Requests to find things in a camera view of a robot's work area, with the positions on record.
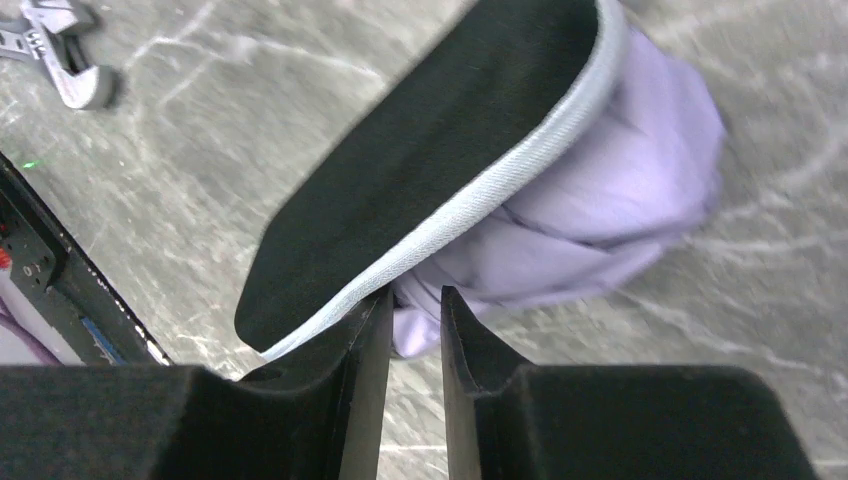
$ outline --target lavender fabric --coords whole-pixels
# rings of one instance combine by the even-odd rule
[[[631,34],[621,83],[592,129],[550,169],[394,283],[394,343],[439,343],[443,285],[475,313],[615,289],[716,208],[725,136],[702,77]]]

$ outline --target black insole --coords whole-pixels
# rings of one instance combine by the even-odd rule
[[[480,0],[271,220],[239,337],[264,351],[289,335],[526,137],[597,33],[594,0]]]

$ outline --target concrete floor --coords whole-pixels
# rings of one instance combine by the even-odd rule
[[[258,364],[231,318],[265,222],[463,3],[103,0],[90,50],[121,103],[71,113],[2,62],[0,150],[170,353],[235,376]],[[539,362],[750,368],[848,478],[848,0],[627,3],[727,116],[723,208],[614,295],[492,320]],[[392,366],[381,478],[447,478],[439,365]]]

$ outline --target crumpled fabric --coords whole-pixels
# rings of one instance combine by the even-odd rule
[[[621,286],[716,209],[725,129],[701,75],[641,32],[609,106],[498,210],[395,280],[394,347],[439,343],[455,286],[478,315],[561,304]]]

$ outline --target adjustable wrench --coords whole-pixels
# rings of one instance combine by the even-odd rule
[[[23,15],[0,22],[0,56],[33,65],[56,87],[70,108],[92,110],[109,102],[115,72],[89,65],[77,35],[94,19],[77,0],[24,0]]]

